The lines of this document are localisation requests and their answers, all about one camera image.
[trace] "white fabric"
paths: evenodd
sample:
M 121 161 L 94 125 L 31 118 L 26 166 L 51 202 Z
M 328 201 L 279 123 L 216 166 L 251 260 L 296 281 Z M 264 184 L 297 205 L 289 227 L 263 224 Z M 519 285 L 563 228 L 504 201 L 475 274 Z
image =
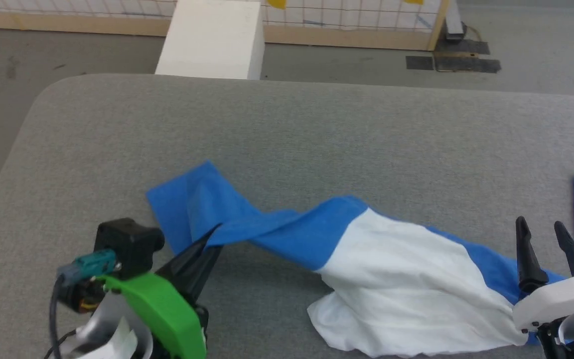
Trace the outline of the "white fabric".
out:
M 371 209 L 318 271 L 335 291 L 310 305 L 329 346 L 369 355 L 479 352 L 523 345 L 512 305 L 489 289 L 465 248 Z

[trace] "cable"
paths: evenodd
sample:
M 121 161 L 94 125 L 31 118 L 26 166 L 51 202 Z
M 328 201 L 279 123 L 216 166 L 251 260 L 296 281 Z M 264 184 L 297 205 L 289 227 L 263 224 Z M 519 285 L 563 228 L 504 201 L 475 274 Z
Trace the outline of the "cable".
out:
M 54 288 L 52 288 L 52 297 L 50 298 L 50 313 L 48 314 L 48 325 L 50 327 L 50 343 L 52 345 L 51 351 L 54 352 L 55 359 L 62 359 L 61 350 L 59 345 L 61 344 L 57 339 L 57 297 L 59 296 L 59 289 L 63 285 L 66 277 L 64 275 L 59 275 L 57 280 L 54 282 Z
M 61 346 L 61 345 L 63 344 L 63 342 L 65 342 L 68 337 L 71 337 L 71 336 L 73 336 L 74 334 L 77 334 L 77 330 L 76 330 L 76 329 L 73 329 L 73 330 L 67 332 L 66 334 L 64 334 L 63 337 L 61 337 L 61 338 L 59 339 L 59 341 L 58 341 L 59 346 Z M 48 350 L 48 352 L 47 352 L 46 355 L 43 357 L 43 359 L 48 359 L 48 358 L 50 357 L 50 354 L 52 354 L 52 348 L 50 348 L 50 349 Z

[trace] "gray floor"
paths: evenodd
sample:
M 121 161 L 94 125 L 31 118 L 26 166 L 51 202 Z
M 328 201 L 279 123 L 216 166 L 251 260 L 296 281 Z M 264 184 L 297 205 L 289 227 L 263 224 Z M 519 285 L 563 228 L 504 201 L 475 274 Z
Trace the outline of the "gray floor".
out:
M 574 9 L 465 7 L 498 74 L 406 70 L 412 52 L 267 45 L 266 80 L 344 82 L 574 95 Z M 85 73 L 153 73 L 163 39 L 0 30 L 0 168 L 32 100 Z

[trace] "yellow sticker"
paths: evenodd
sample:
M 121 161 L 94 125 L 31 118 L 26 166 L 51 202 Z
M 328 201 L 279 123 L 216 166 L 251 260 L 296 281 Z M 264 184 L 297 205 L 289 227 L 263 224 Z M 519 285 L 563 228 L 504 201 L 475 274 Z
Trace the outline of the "yellow sticker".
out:
M 287 6 L 287 0 L 267 0 L 267 2 L 269 3 L 269 5 L 277 7 L 278 9 L 285 9 L 285 7 Z

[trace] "gray fabric surface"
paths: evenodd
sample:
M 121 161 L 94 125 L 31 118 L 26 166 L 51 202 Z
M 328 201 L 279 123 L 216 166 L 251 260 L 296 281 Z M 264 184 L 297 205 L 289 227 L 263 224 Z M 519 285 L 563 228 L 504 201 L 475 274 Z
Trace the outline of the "gray fabric surface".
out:
M 155 225 L 145 191 L 205 159 L 265 211 L 350 193 L 506 255 L 524 215 L 540 263 L 568 273 L 552 223 L 574 228 L 574 96 L 87 75 L 37 98 L 0 174 L 0 358 L 48 349 L 55 268 L 92 250 L 98 223 Z M 310 325 L 327 291 L 248 244 L 226 248 L 201 298 L 209 357 L 364 357 Z M 59 312 L 62 333 L 85 320 Z

